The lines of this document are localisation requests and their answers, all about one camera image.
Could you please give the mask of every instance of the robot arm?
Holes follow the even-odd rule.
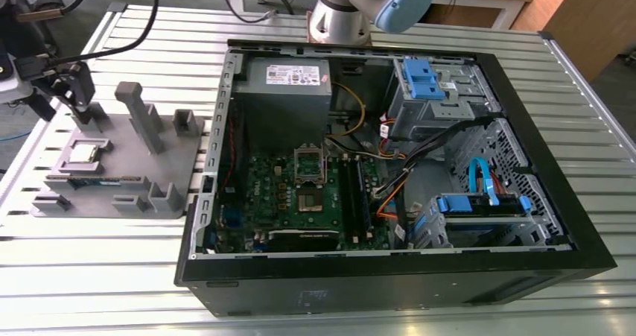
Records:
[[[309,32],[316,42],[360,45],[369,40],[369,21],[387,33],[405,31],[432,0],[319,0]]]

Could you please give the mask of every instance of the power supply label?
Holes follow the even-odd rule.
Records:
[[[272,85],[320,85],[317,66],[268,66],[267,82]]]

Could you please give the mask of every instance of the blue plastic latch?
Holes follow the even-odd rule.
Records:
[[[441,213],[448,212],[448,204],[447,204],[447,200],[444,199],[444,197],[437,198],[437,207],[439,207],[439,211]]]
[[[532,201],[528,196],[520,196],[519,203],[521,204],[521,207],[524,207],[525,213],[529,213],[532,211]]]
[[[411,229],[409,237],[413,236],[417,233],[417,230],[420,230],[424,223],[427,223],[427,215],[421,214],[420,219],[416,222],[416,225]]]
[[[448,204],[448,212],[472,212],[473,207],[468,196],[444,196]]]
[[[411,85],[413,99],[443,100],[447,93],[437,87],[437,73],[428,60],[404,59],[404,76]]]
[[[404,73],[409,83],[435,83],[437,74],[431,68],[428,60],[404,59]]]
[[[444,100],[447,93],[439,89],[437,84],[413,83],[411,97],[413,99]]]

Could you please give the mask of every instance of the yellow wire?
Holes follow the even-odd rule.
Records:
[[[357,125],[353,126],[353,128],[351,130],[347,130],[344,133],[332,133],[332,134],[327,135],[327,137],[343,137],[343,136],[349,135],[353,131],[356,131],[360,128],[360,126],[364,124],[364,122],[365,122],[365,103],[360,99],[360,96],[357,96],[357,94],[353,92],[353,90],[349,89],[349,87],[341,85],[340,83],[333,82],[333,84],[340,86],[351,94],[351,96],[353,96],[356,98],[356,101],[360,104],[360,110],[361,110],[360,121],[357,122]]]

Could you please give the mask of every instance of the connector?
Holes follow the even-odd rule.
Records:
[[[265,19],[269,19],[271,17],[275,17],[279,15],[279,11],[277,10],[269,10],[265,15],[264,15],[264,18]]]
[[[55,74],[55,70],[49,68],[49,56],[47,54],[17,58],[13,64],[16,65],[17,75],[25,81]]]

